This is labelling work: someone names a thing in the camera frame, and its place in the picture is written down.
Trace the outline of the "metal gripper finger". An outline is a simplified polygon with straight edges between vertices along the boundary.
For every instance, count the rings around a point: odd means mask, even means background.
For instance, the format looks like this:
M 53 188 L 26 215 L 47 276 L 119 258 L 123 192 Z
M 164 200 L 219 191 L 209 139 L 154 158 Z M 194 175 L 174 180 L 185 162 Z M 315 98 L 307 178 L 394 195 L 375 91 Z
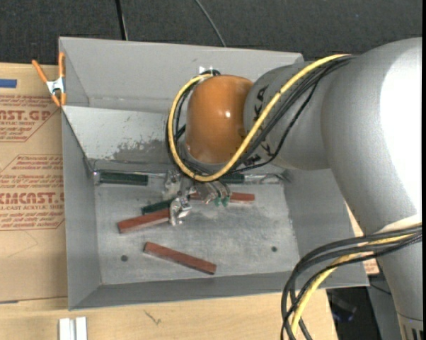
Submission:
M 169 223 L 172 226 L 181 225 L 183 218 L 190 214 L 192 206 L 187 197 L 177 197 L 171 201 L 169 206 Z
M 168 170 L 164 182 L 164 193 L 166 195 L 176 195 L 180 190 L 181 174 L 177 170 Z

